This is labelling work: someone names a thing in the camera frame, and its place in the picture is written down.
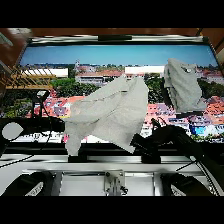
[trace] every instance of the sky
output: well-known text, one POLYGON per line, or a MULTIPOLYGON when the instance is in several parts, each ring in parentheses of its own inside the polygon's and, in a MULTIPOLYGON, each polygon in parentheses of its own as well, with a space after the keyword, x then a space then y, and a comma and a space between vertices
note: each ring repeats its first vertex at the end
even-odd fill
POLYGON ((209 46, 204 45, 70 45, 27 47, 20 64, 165 65, 168 58, 187 64, 217 66, 209 46))

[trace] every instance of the white cloth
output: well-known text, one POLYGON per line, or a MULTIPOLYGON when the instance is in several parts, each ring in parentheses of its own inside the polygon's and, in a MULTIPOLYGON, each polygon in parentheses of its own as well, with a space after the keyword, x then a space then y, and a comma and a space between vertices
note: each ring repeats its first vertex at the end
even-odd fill
POLYGON ((81 140, 94 135, 133 153, 130 146, 140 133, 147 113, 148 87, 142 78, 127 81, 116 78, 83 100, 71 106, 71 117, 65 118, 68 154, 76 156, 81 140))
POLYGON ((197 82, 196 64, 186 64, 174 58, 168 59, 164 68, 164 87, 177 113, 204 111, 206 103, 197 82))

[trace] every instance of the gray cloth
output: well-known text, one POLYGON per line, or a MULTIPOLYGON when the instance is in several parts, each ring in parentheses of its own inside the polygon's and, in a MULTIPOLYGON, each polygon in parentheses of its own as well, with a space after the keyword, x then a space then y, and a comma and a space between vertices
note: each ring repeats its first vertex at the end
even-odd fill
POLYGON ((69 135, 66 149, 76 156, 81 140, 94 135, 133 153, 130 146, 140 133, 147 113, 148 87, 142 78, 127 81, 119 77, 71 106, 71 117, 65 121, 69 135))
POLYGON ((204 111, 206 103, 197 82, 196 64, 186 64, 174 58, 168 59, 164 69, 164 87, 177 113, 204 111))

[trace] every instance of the cityscape image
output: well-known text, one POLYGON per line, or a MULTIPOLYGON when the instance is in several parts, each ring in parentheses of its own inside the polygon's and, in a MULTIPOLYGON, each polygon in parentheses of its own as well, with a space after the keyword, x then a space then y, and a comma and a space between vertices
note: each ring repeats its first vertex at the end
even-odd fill
MULTIPOLYGON (((50 116, 66 118, 70 106, 114 79, 125 75, 130 80, 140 76, 149 87, 148 110, 142 127, 143 137, 152 134, 151 119, 161 125, 180 126, 197 141, 224 142, 224 78, 207 45, 72 45, 27 47, 21 66, 47 67, 56 74, 53 88, 44 102, 50 116), (202 116, 178 118, 172 107, 164 103, 160 87, 164 66, 169 58, 196 64, 198 84, 207 104, 202 116)), ((30 117, 31 97, 35 90, 7 90, 1 117, 30 117)), ((35 107, 38 114, 40 106, 35 107)), ((52 133, 50 142, 66 142, 69 136, 52 133)), ((44 142, 41 134, 21 136, 17 142, 44 142)), ((86 136, 82 142, 106 142, 86 136)))

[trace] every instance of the printed city photo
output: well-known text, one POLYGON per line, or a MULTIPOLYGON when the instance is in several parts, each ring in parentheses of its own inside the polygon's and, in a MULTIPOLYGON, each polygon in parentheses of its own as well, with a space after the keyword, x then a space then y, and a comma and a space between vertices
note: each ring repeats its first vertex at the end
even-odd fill
MULTIPOLYGON (((3 118, 29 118, 32 97, 43 89, 50 91, 44 101, 47 113, 53 117, 69 118, 75 102, 119 77, 127 80, 139 77, 148 87, 148 106, 141 130, 143 137, 152 134, 154 118, 161 126, 171 124, 184 128, 196 141, 224 142, 224 77, 208 45, 28 46, 20 68, 24 75, 21 76, 23 84, 7 84, 0 111, 3 118), (188 115, 180 116, 182 111, 176 109, 175 99, 171 98, 173 105, 167 104, 161 84, 167 81, 169 72, 166 73, 165 68, 172 59, 184 65, 182 72, 197 80, 198 100, 205 105, 201 113, 191 113, 192 108, 189 108, 188 115)), ((188 91, 179 97, 181 102, 192 100, 188 91)), ((34 114, 41 110, 42 116, 46 117, 46 111, 37 103, 34 114)), ((21 136, 15 142, 46 142, 46 134, 49 133, 21 136)), ((68 138, 66 134, 52 132, 49 142, 66 142, 68 138)), ((108 141, 89 135, 82 142, 108 141)))

